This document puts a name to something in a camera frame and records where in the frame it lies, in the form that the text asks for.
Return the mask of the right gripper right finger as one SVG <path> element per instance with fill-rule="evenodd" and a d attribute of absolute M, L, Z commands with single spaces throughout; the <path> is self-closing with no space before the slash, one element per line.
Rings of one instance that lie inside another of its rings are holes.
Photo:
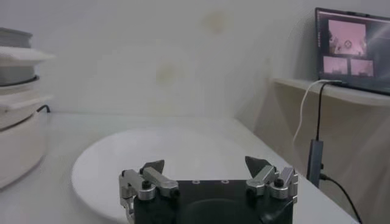
<path fill-rule="evenodd" d="M 265 159 L 245 156 L 246 166 L 251 179 L 246 180 L 246 189 L 254 197 L 264 196 L 266 192 L 276 200 L 289 200 L 297 203 L 298 174 L 293 167 L 285 167 L 282 171 Z"/>

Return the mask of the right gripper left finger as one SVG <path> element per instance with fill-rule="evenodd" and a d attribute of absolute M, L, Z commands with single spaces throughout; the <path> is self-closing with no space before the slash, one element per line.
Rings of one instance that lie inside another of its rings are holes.
<path fill-rule="evenodd" d="M 165 177 L 165 161 L 146 163 L 139 172 L 129 169 L 119 175 L 119 199 L 130 223 L 135 223 L 134 199 L 152 201 L 157 195 L 176 200 L 180 197 L 179 183 Z"/>

